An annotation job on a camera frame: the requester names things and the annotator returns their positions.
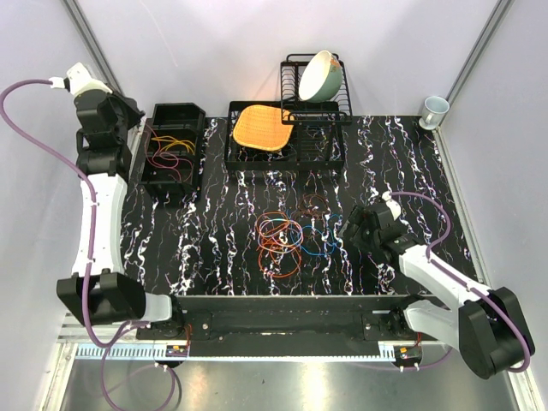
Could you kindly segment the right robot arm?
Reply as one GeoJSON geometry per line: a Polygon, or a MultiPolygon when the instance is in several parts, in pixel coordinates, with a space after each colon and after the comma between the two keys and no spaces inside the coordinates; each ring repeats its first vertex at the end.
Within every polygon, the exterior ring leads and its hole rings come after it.
{"type": "Polygon", "coordinates": [[[355,205],[340,231],[345,242],[380,258],[441,302],[406,297],[390,310],[391,334],[402,340],[414,333],[432,337],[458,351],[482,379],[527,369],[535,347],[517,296],[505,287],[478,283],[442,261],[406,231],[400,212],[382,202],[355,205]]]}

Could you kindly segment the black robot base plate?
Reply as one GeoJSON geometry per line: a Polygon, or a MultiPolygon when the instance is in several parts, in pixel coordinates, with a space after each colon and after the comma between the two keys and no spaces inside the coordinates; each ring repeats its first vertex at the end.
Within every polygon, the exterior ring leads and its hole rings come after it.
{"type": "Polygon", "coordinates": [[[388,360],[380,343],[413,345],[391,309],[404,295],[184,296],[190,332],[138,331],[145,342],[190,338],[192,360],[388,360]]]}

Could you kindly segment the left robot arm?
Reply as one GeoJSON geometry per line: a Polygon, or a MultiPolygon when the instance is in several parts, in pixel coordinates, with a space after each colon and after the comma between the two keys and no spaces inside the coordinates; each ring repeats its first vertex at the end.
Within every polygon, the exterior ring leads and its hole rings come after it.
{"type": "Polygon", "coordinates": [[[74,99],[80,129],[76,168],[84,214],[80,243],[69,278],[57,282],[57,297],[82,325],[143,321],[163,337],[179,337],[185,318],[168,295],[147,293],[124,273],[120,250],[122,207],[132,153],[128,133],[143,111],[119,92],[88,90],[74,99]]]}

